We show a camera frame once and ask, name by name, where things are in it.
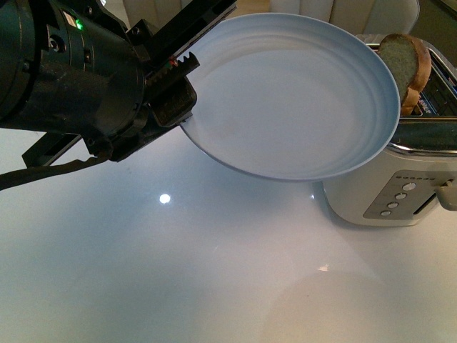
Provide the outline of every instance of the glossy table surface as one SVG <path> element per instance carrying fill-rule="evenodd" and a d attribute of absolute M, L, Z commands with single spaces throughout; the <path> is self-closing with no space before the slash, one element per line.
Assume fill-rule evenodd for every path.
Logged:
<path fill-rule="evenodd" d="M 0 130 L 0 172 L 37 139 Z M 7 189 L 0 217 L 5 343 L 457 342 L 455 213 L 356 227 L 320 183 L 228 169 L 180 129 Z"/>

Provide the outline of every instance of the white toaster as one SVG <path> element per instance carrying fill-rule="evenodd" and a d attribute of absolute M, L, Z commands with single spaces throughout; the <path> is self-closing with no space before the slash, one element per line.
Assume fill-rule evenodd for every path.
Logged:
<path fill-rule="evenodd" d="M 457 80 L 432 49 L 431 57 L 421 100 L 400 119 L 388 146 L 357 170 L 323 182 L 328 203 L 346 221 L 408 226 L 439 203 L 457 210 Z"/>

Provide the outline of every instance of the white chair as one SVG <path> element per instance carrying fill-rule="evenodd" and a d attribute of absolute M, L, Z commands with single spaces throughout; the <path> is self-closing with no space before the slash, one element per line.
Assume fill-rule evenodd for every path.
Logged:
<path fill-rule="evenodd" d="M 419 16 L 418 0 L 270 0 L 270 11 L 327 21 L 352 34 L 407 34 Z"/>
<path fill-rule="evenodd" d="M 190 2 L 191 0 L 123 0 L 130 25 L 145 19 L 158 28 L 168 23 Z"/>

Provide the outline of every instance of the light blue plate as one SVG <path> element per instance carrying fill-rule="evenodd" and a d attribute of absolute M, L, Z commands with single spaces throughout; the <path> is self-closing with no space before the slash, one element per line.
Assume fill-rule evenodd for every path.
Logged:
<path fill-rule="evenodd" d="M 374 158 L 398 124 L 398 90 L 351 34 L 290 14 L 230 19 L 191 51 L 198 94 L 182 125 L 217 161 L 261 177 L 316 181 Z"/>

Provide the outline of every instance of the toast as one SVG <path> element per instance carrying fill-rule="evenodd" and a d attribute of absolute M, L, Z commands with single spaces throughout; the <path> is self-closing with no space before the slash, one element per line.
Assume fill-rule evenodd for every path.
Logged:
<path fill-rule="evenodd" d="M 397 84 L 401 116 L 410 115 L 430 77 L 430 52 L 416 37 L 389 34 L 379 44 L 378 54 Z"/>

